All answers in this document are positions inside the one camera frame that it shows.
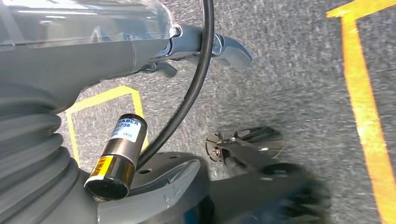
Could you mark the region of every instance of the yellow floor marking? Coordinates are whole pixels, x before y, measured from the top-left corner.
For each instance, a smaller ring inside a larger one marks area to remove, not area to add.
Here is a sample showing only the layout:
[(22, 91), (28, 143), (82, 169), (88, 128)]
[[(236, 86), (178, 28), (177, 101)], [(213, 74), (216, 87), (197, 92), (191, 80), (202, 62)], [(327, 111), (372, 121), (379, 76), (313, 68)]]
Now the yellow floor marking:
[(396, 185), (356, 19), (392, 5), (396, 0), (356, 0), (327, 13), (327, 17), (342, 17), (344, 76), (383, 224), (396, 224)]
[[(88, 107), (96, 106), (101, 103), (104, 103), (106, 101), (125, 96), (127, 94), (132, 95), (132, 102), (134, 104), (134, 109), (135, 109), (135, 114), (143, 116), (143, 107), (141, 105), (141, 99), (140, 99), (140, 94), (139, 91), (134, 90), (132, 88), (129, 88), (127, 86), (118, 86), (114, 89), (105, 91), (103, 93), (100, 93), (98, 95), (95, 95), (93, 97), (83, 99), (79, 102), (76, 102), (72, 107), (66, 110), (66, 118), (67, 118), (67, 123), (69, 127), (69, 133), (70, 133), (70, 140), (71, 140), (71, 147), (73, 151), (73, 157), (76, 160), (77, 164), (79, 164), (79, 156), (78, 156), (78, 147), (77, 147), (77, 141), (76, 141), (76, 135), (74, 132), (74, 126), (73, 126), (73, 121), (71, 114), (76, 113), (78, 111), (81, 111), (83, 109), (86, 109)], [(143, 143), (143, 149), (142, 152), (146, 149), (147, 145), (149, 145), (149, 140), (146, 137)]]
[(348, 15), (354, 20), (357, 20), (363, 16), (376, 13), (395, 4), (396, 0), (355, 0), (327, 12), (327, 17), (342, 17)]
[(77, 162), (77, 164), (80, 165), (80, 156), (78, 155), (76, 134), (74, 133), (73, 118), (71, 117), (71, 113), (66, 112), (66, 119), (67, 119), (67, 126), (69, 128), (69, 135), (70, 135), (70, 141), (71, 141), (71, 148), (73, 151), (73, 158)]

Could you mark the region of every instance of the cylindrical sensor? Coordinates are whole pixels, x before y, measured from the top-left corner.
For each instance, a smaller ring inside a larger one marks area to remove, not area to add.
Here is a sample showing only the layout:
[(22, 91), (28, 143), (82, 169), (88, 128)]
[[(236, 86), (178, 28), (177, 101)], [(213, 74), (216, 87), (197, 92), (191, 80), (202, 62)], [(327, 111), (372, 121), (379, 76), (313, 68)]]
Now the cylindrical sensor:
[(143, 118), (131, 113), (122, 115), (85, 182), (85, 189), (102, 200), (128, 196), (146, 134)]

